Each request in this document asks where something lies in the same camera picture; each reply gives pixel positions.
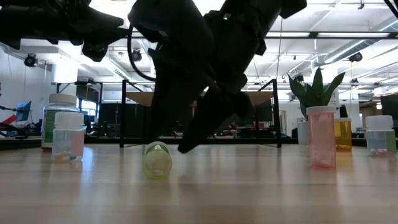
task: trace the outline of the table surface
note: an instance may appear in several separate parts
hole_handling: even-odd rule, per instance
[[[144,146],[85,148],[53,164],[41,149],[0,152],[0,223],[397,223],[398,162],[364,148],[310,166],[305,146],[170,146],[169,180],[147,180]]]

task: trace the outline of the bottle label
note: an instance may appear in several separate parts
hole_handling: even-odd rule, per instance
[[[85,144],[85,136],[82,132],[73,133],[72,135],[72,150],[70,152],[70,156],[83,156]]]
[[[42,142],[43,143],[52,143],[53,131],[55,128],[55,114],[58,112],[62,112],[62,110],[46,110],[44,111],[43,117],[43,130],[42,130]]]
[[[396,141],[396,134],[393,131],[389,131],[386,133],[386,144],[387,150],[389,152],[396,153],[397,152],[397,141]]]

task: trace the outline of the camera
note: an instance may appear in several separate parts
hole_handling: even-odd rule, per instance
[[[36,54],[28,54],[24,61],[25,65],[30,68],[34,68],[37,66],[39,61],[36,58]]]
[[[360,61],[362,61],[362,59],[363,59],[363,56],[362,56],[362,54],[360,52],[358,52],[358,53],[356,53],[356,54],[354,54],[354,55],[352,55],[351,57],[348,58],[348,60],[350,62],[360,62]]]
[[[135,62],[139,62],[142,59],[141,51],[139,49],[134,49],[132,51],[132,59]]]

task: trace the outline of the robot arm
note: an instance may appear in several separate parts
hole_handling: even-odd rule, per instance
[[[161,46],[149,51],[157,74],[151,138],[206,86],[180,152],[193,149],[234,113],[249,116],[254,110],[241,92],[244,71],[255,54],[265,52],[264,38],[277,17],[288,18],[306,6],[306,0],[226,0],[219,11],[202,17],[192,0],[137,0],[129,14],[130,31],[135,27]]]
[[[0,42],[19,49],[22,38],[45,39],[52,44],[69,40],[83,45],[83,53],[95,62],[108,45],[127,36],[118,28],[124,21],[98,12],[91,0],[5,0],[0,2]]]

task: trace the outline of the pill bottle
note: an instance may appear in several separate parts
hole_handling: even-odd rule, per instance
[[[54,162],[80,161],[85,141],[84,115],[75,112],[55,114],[52,160]]]
[[[335,108],[307,108],[310,157],[313,167],[336,167]]]
[[[172,158],[166,144],[152,142],[144,151],[142,170],[149,179],[166,179],[172,169]]]
[[[49,103],[43,110],[42,149],[51,150],[55,114],[60,111],[80,112],[76,106],[77,97],[66,94],[51,94]]]
[[[389,115],[366,117],[366,145],[372,155],[397,153],[393,124],[392,116]]]
[[[351,152],[351,118],[335,118],[336,152]]]

